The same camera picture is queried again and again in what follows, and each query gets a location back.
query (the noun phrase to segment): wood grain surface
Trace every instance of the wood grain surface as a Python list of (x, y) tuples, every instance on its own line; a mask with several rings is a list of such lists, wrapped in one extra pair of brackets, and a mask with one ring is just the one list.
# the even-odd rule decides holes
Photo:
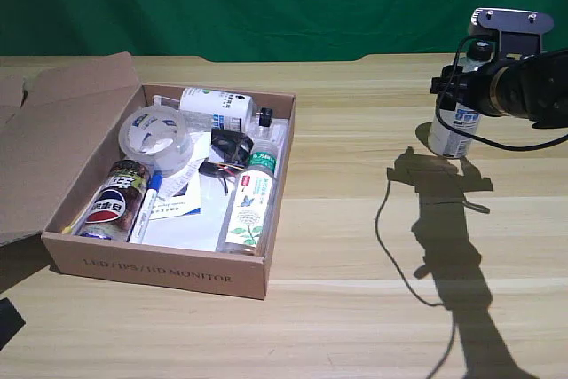
[[(0, 249), (0, 292), (27, 322), (0, 377), (568, 377), (568, 145), (435, 157), (430, 78), (451, 58), (135, 58), (145, 83), (297, 94), (268, 296), (62, 276), (38, 239), (21, 241)], [(78, 60), (1, 57), (0, 77)], [(563, 132), (484, 117), (478, 133), (523, 145)], [(444, 306), (411, 295), (379, 245), (386, 195), (385, 247), (415, 293)]]

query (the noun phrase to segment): roll of tape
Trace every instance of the roll of tape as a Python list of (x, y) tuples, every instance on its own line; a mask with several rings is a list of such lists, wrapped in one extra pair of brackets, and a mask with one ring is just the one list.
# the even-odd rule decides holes
[(118, 140), (128, 158), (163, 177), (181, 170), (193, 152), (184, 116), (166, 106), (145, 107), (130, 115), (122, 123)]

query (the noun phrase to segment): cardboard box lid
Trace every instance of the cardboard box lid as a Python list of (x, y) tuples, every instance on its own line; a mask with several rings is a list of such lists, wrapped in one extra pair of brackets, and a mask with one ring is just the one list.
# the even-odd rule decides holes
[(23, 99), (23, 77), (10, 75), (0, 81), (0, 131), (20, 110)]
[(35, 79), (0, 132), (0, 246), (49, 225), (139, 87), (127, 52)]

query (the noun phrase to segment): green backdrop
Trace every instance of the green backdrop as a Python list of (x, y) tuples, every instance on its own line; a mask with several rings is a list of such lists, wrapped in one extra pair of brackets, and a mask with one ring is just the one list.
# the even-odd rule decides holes
[(352, 60), (454, 51), (480, 6), (551, 14), (547, 50), (568, 45), (566, 0), (0, 0), (0, 54), (201, 55), (211, 61)]

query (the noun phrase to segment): white bottle with label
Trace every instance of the white bottle with label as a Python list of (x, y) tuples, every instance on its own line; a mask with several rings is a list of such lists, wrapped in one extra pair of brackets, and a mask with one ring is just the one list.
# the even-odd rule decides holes
[(258, 110), (249, 95), (203, 88), (185, 88), (179, 109), (212, 114), (213, 129), (242, 133), (247, 133), (247, 127)]
[(255, 142), (248, 167), (235, 177), (235, 189), (221, 227), (217, 251), (255, 255), (262, 252), (272, 211), (278, 147)]
[[(469, 46), (466, 56), (460, 58), (458, 65), (463, 67), (463, 73), (476, 71), (490, 60), (492, 51), (493, 47), (489, 43), (477, 40)], [(472, 135), (477, 132), (477, 126), (481, 120), (480, 113), (451, 99), (442, 101), (440, 116), (444, 119), (444, 122)], [(434, 115), (428, 136), (428, 145), (430, 150), (437, 155), (457, 159), (467, 155), (471, 138), (446, 129)]]

